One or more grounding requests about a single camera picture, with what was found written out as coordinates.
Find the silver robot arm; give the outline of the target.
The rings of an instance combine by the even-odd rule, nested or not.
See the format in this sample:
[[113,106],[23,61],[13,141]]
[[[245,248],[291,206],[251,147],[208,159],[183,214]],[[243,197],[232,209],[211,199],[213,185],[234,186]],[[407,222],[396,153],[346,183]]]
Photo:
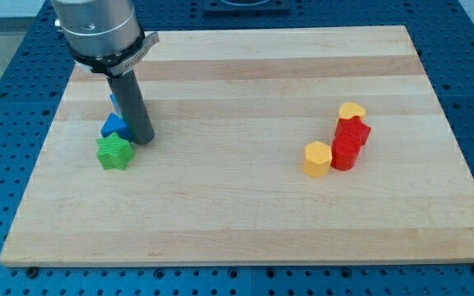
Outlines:
[[90,72],[130,72],[159,42],[137,19],[132,0],[52,0],[71,55]]

